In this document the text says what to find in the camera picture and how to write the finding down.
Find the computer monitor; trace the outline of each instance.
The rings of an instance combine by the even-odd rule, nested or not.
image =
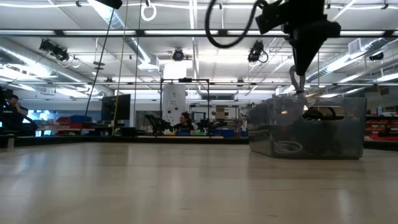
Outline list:
[[[130,99],[131,95],[119,95],[118,112],[116,120],[130,119]],[[113,121],[116,109],[116,96],[102,98],[101,120]]]

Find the ceiling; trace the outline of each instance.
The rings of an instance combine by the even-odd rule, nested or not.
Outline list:
[[[152,3],[168,4],[169,7],[157,6],[157,15],[151,21],[143,21],[140,18],[140,6],[122,6],[119,9],[122,20],[126,18],[129,29],[204,29],[204,20],[208,1],[198,0],[197,16],[193,18],[193,27],[191,26],[189,0],[156,1]],[[351,2],[350,0],[330,0],[331,9],[326,9],[328,18],[334,18],[342,7]],[[358,0],[344,13],[337,18],[343,29],[363,29],[363,30],[384,30],[396,29],[398,21],[398,0],[387,1],[390,8],[385,10],[368,9],[359,10],[361,7],[379,7],[384,4],[383,0]],[[0,0],[0,29],[107,29],[108,24],[101,16],[88,5],[87,1],[80,1],[82,7],[53,7],[39,8],[38,6],[50,6],[59,4],[74,4],[75,1],[67,0]],[[140,3],[140,1],[129,1],[129,3]],[[249,0],[223,0],[225,6],[240,7],[214,9],[211,16],[212,29],[243,29],[247,23],[252,1]],[[17,4],[21,6],[36,6],[38,8],[26,7],[4,7],[1,4]],[[150,16],[150,10],[146,9],[146,15]],[[251,29],[257,29],[253,22]],[[21,45],[37,54],[44,55],[39,50],[42,41],[40,37],[8,37],[9,40]],[[74,55],[81,62],[78,68],[69,66],[68,69],[79,73],[80,75],[94,79],[92,72],[96,67],[94,60],[99,60],[104,38],[98,39],[98,49],[96,50],[96,39],[91,37],[51,37],[53,43],[68,49],[68,53]],[[218,38],[222,43],[228,43],[233,38]],[[248,64],[247,57],[249,49],[256,40],[261,40],[269,54],[269,60],[262,66],[252,68]],[[338,38],[327,40],[320,49],[319,59],[315,57],[308,71],[316,70],[322,67],[323,63],[333,59],[333,57],[347,51],[348,44],[353,41],[352,38]],[[170,63],[171,52],[176,48],[181,48],[190,59],[184,63],[187,65],[187,76],[194,77],[192,68],[193,43],[197,44],[198,73],[197,78],[209,78],[214,82],[236,82],[238,78],[243,78],[245,82],[290,82],[289,68],[293,65],[292,60],[288,58],[292,55],[290,45],[283,38],[254,38],[247,37],[240,44],[231,49],[217,49],[212,46],[205,37],[196,37],[194,42],[191,37],[141,37],[137,38],[139,45],[147,52],[157,55],[160,64]],[[133,82],[136,79],[139,82],[152,82],[160,80],[160,72],[144,72],[137,69],[137,58],[134,52],[126,45],[122,49],[123,40],[119,37],[108,38],[104,50],[102,61],[105,63],[104,70],[99,72],[99,81],[106,78],[117,80],[119,71],[123,82]],[[385,61],[396,58],[395,45],[392,44],[386,50]],[[49,55],[44,55],[49,60],[55,59]],[[364,59],[357,60],[350,65],[341,68],[335,73],[336,78],[329,75],[328,82],[339,82],[342,78],[354,75],[360,71],[376,66],[382,61],[364,62]],[[277,85],[259,86],[257,90],[275,90]],[[108,88],[114,90],[116,85]],[[133,86],[121,86],[121,89],[132,89]],[[138,89],[156,89],[156,85],[139,85]],[[230,86],[217,86],[216,89],[231,88]]]

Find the light wood floor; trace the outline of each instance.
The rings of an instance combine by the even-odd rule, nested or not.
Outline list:
[[[0,152],[1,224],[386,224],[398,152],[271,159],[245,145],[65,144]]]

